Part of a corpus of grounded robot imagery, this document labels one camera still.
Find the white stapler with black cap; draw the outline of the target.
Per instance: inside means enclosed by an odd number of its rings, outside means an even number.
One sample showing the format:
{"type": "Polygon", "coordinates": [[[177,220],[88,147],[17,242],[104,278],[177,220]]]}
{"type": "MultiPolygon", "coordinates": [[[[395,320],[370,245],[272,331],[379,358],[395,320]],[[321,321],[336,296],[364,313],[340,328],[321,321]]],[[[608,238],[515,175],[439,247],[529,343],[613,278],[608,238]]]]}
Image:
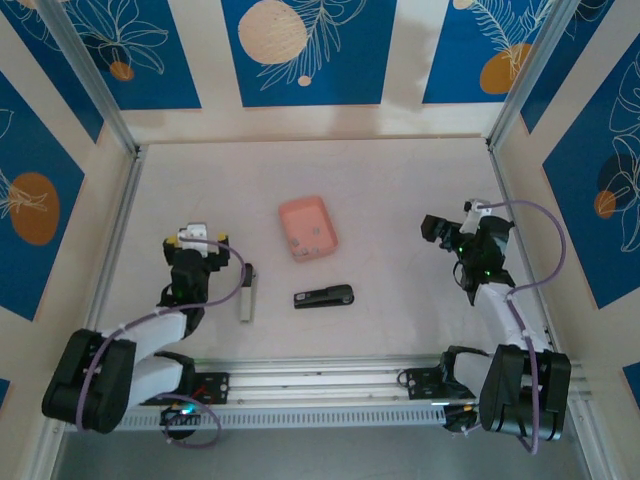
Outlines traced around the white stapler with black cap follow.
{"type": "Polygon", "coordinates": [[[251,263],[245,264],[245,276],[239,291],[239,320],[252,323],[255,315],[258,271],[251,263]]]}

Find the pink plastic tray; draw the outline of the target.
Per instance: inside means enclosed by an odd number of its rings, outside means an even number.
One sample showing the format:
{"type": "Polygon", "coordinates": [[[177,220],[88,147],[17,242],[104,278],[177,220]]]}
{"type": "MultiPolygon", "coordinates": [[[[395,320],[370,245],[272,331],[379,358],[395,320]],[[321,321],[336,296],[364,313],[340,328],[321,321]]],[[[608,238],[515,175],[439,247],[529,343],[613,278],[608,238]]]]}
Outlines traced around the pink plastic tray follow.
{"type": "Polygon", "coordinates": [[[320,196],[307,196],[282,203],[278,207],[278,215],[283,228],[287,246],[293,259],[298,263],[326,257],[335,252],[339,239],[324,200],[320,196]],[[313,228],[320,229],[319,235],[313,234],[313,228]],[[292,239],[299,241],[293,246],[292,239]],[[300,249],[309,251],[303,255],[300,249]]]}

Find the silver grey tool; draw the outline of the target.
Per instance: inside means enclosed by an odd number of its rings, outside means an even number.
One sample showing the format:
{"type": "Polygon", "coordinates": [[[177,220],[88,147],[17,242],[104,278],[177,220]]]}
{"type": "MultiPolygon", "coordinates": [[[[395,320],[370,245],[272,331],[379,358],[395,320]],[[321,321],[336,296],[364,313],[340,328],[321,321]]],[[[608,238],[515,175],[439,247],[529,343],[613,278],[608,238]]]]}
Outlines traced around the silver grey tool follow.
{"type": "Polygon", "coordinates": [[[340,284],[296,293],[293,297],[293,307],[301,310],[348,306],[353,304],[354,300],[353,288],[349,284],[340,284]]]}

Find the black controller board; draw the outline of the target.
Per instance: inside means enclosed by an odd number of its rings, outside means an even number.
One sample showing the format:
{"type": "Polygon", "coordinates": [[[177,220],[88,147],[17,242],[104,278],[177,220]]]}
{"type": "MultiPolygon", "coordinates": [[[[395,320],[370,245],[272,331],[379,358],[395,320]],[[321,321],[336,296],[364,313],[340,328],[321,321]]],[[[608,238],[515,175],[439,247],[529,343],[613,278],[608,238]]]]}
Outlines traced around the black controller board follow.
{"type": "Polygon", "coordinates": [[[443,427],[454,435],[468,435],[481,427],[478,405],[447,405],[443,407],[445,423],[443,427]]]}
{"type": "Polygon", "coordinates": [[[183,441],[193,435],[201,416],[192,407],[168,407],[160,413],[160,429],[166,439],[183,441]]]}

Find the aluminium side rail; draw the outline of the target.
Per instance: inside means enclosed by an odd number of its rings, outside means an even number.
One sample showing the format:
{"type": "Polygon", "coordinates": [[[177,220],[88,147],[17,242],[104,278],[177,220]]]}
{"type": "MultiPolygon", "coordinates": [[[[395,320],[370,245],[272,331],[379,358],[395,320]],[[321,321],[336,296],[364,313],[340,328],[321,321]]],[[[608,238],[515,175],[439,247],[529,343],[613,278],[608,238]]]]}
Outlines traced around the aluminium side rail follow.
{"type": "Polygon", "coordinates": [[[147,157],[148,145],[136,147],[136,155],[128,168],[126,182],[117,203],[117,210],[111,223],[107,237],[106,249],[100,263],[97,277],[93,281],[85,318],[82,327],[95,330],[100,324],[100,317],[107,301],[117,261],[124,241],[127,225],[139,188],[140,178],[147,157]]]}
{"type": "MultiPolygon", "coordinates": [[[[504,206],[508,217],[515,223],[515,228],[512,230],[514,239],[512,240],[513,246],[509,247],[509,253],[507,254],[506,266],[512,272],[516,283],[518,285],[525,285],[537,280],[529,256],[526,252],[525,242],[523,237],[524,224],[521,222],[522,210],[527,209],[527,206],[512,205],[511,200],[515,200],[512,195],[512,190],[508,185],[503,168],[499,163],[499,158],[495,151],[495,148],[491,145],[489,140],[485,141],[489,159],[494,171],[494,175],[500,191],[500,197],[502,201],[507,203],[504,206]]],[[[557,349],[557,342],[554,338],[554,332],[552,325],[550,324],[549,311],[547,304],[537,287],[532,287],[521,291],[516,294],[518,301],[522,309],[524,310],[527,318],[534,323],[535,327],[544,335],[546,343],[552,351],[557,349]]]]}

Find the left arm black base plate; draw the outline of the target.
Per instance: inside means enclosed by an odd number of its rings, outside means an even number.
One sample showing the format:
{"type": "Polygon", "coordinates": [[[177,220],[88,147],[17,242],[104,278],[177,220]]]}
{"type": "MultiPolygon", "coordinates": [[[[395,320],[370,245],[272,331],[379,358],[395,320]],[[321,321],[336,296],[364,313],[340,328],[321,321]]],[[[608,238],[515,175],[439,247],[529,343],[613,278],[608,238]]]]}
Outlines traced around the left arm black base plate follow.
{"type": "Polygon", "coordinates": [[[191,397],[205,405],[226,405],[229,381],[230,374],[226,372],[198,372],[191,397]]]}

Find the blue floral wall panel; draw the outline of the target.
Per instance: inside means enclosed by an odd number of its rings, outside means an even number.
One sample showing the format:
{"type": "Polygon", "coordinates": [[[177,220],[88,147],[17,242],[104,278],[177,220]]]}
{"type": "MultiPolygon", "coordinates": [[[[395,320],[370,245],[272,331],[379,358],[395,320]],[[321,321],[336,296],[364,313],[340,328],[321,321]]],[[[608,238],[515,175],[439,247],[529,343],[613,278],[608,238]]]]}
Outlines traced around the blue floral wall panel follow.
{"type": "Polygon", "coordinates": [[[63,8],[120,109],[201,107],[168,0],[68,0],[63,8]]]}
{"type": "Polygon", "coordinates": [[[449,0],[424,104],[502,102],[555,0],[449,0]]]}
{"type": "Polygon", "coordinates": [[[580,0],[520,114],[531,134],[583,53],[614,0],[580,0]]]}
{"type": "Polygon", "coordinates": [[[221,0],[245,108],[378,105],[397,0],[221,0]]]}
{"type": "Polygon", "coordinates": [[[0,307],[36,318],[83,181],[0,72],[0,307]]]}
{"type": "Polygon", "coordinates": [[[640,287],[640,36],[543,164],[598,307],[640,287]]]}
{"type": "Polygon", "coordinates": [[[36,10],[34,0],[0,0],[0,11],[96,144],[104,119],[36,10]]]}

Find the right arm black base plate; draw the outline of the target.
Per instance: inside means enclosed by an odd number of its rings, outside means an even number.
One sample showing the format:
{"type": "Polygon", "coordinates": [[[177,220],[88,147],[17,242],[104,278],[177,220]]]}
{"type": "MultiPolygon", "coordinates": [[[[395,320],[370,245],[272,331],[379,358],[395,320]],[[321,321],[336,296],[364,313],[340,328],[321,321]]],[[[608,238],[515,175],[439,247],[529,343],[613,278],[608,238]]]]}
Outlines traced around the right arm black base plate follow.
{"type": "Polygon", "coordinates": [[[401,370],[396,383],[404,388],[410,400],[472,400],[476,396],[441,367],[401,370]]]}

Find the aluminium corner post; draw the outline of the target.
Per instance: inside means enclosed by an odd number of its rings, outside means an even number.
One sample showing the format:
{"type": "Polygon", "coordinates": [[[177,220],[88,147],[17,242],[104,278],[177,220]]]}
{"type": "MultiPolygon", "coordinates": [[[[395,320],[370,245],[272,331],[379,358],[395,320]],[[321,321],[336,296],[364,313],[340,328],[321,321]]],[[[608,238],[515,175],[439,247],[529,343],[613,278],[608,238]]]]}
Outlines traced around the aluminium corner post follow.
{"type": "Polygon", "coordinates": [[[549,16],[541,26],[539,35],[486,137],[490,153],[496,151],[500,142],[509,132],[512,123],[518,117],[524,102],[544,70],[579,2],[580,0],[554,0],[551,5],[549,16]]]}
{"type": "Polygon", "coordinates": [[[34,4],[51,36],[73,69],[75,76],[81,82],[100,115],[110,126],[116,139],[132,158],[137,158],[139,146],[63,6],[57,0],[34,0],[34,4]]]}

